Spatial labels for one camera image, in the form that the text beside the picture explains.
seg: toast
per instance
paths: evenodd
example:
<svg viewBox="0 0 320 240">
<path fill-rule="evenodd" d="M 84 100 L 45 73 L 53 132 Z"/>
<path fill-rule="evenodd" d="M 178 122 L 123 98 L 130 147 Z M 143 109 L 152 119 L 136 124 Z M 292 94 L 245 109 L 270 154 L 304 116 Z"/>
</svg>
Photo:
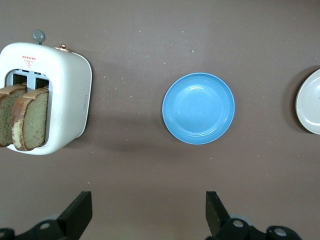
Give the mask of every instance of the toast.
<svg viewBox="0 0 320 240">
<path fill-rule="evenodd" d="M 37 88 L 19 97 L 12 109 L 13 145 L 31 151 L 46 141 L 48 88 Z"/>
<path fill-rule="evenodd" d="M 13 143 L 11 132 L 12 109 L 15 101 L 27 92 L 26 84 L 15 84 L 0 89 L 0 147 Z"/>
</svg>

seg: white toaster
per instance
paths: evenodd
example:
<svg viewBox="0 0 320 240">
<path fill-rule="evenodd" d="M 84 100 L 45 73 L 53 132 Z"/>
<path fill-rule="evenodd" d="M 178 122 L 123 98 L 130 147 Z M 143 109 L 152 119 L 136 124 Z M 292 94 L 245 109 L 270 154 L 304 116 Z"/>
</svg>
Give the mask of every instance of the white toaster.
<svg viewBox="0 0 320 240">
<path fill-rule="evenodd" d="M 0 54 L 0 88 L 27 82 L 27 91 L 49 85 L 46 141 L 32 155 L 57 151 L 85 130 L 92 85 L 92 69 L 81 55 L 41 43 L 12 43 Z"/>
</svg>

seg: toaster slot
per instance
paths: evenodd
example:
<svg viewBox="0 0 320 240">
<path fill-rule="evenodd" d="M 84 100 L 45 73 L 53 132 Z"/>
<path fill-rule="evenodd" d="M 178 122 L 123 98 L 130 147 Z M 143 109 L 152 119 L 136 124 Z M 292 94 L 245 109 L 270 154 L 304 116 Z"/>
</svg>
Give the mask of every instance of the toaster slot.
<svg viewBox="0 0 320 240">
<path fill-rule="evenodd" d="M 23 84 L 27 82 L 27 76 L 14 73 L 12 75 L 12 84 Z"/>
</svg>

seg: brown tabletop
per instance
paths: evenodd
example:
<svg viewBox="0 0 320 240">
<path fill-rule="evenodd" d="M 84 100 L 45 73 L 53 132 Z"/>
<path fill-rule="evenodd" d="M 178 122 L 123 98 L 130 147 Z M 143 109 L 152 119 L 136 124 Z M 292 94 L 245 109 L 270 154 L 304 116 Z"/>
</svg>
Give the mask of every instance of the brown tabletop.
<svg viewBox="0 0 320 240">
<path fill-rule="evenodd" d="M 82 240 L 203 240 L 206 191 L 217 191 L 260 231 L 317 239 L 320 136 L 295 101 L 320 68 L 319 12 L 314 0 L 2 1 L 1 50 L 41 29 L 44 45 L 86 57 L 93 80 L 81 137 L 44 156 L 0 149 L 0 228 L 22 233 L 91 191 Z M 235 100 L 230 128 L 203 145 L 162 118 L 169 87 L 195 72 Z"/>
</svg>

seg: white plate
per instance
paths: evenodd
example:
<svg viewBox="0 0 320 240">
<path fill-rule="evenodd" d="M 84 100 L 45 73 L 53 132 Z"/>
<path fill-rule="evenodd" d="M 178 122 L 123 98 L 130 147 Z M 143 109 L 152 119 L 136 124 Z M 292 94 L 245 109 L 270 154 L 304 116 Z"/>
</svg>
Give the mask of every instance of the white plate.
<svg viewBox="0 0 320 240">
<path fill-rule="evenodd" d="M 301 124 L 310 132 L 320 134 L 320 69 L 300 87 L 295 109 Z"/>
</svg>

